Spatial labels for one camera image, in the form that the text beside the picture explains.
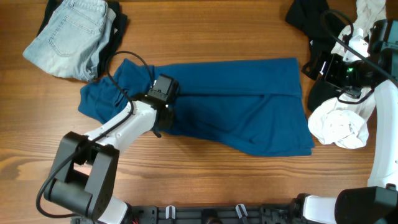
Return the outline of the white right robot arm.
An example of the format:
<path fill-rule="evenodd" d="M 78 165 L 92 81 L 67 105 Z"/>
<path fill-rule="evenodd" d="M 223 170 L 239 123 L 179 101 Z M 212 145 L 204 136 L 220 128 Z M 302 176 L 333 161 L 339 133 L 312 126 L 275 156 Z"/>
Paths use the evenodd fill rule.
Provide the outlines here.
<path fill-rule="evenodd" d="M 365 188 L 336 197 L 307 195 L 300 216 L 317 223 L 397 223 L 397 54 L 385 49 L 332 73 L 344 86 L 371 86 L 377 108 L 373 169 Z"/>

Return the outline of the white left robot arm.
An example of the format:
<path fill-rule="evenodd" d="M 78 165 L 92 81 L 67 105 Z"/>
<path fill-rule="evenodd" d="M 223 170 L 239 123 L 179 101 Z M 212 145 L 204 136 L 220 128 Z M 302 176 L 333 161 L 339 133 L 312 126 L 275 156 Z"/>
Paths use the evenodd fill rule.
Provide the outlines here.
<path fill-rule="evenodd" d="M 169 120 L 169 104 L 144 95 L 100 128 L 64 135 L 37 193 L 37 211 L 48 218 L 132 223 L 131 206 L 113 195 L 119 156 L 144 133 L 160 134 L 159 127 Z"/>

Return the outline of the dark blue polo shirt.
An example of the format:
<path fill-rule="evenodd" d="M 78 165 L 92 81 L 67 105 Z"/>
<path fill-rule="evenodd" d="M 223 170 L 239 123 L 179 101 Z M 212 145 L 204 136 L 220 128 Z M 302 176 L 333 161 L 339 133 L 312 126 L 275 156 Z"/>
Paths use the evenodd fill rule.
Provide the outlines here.
<path fill-rule="evenodd" d="M 79 112 L 109 121 L 128 97 L 149 90 L 150 75 L 167 75 L 179 84 L 169 134 L 217 141 L 254 156 L 312 153 L 296 58 L 158 67 L 124 60 L 113 78 L 81 89 Z"/>

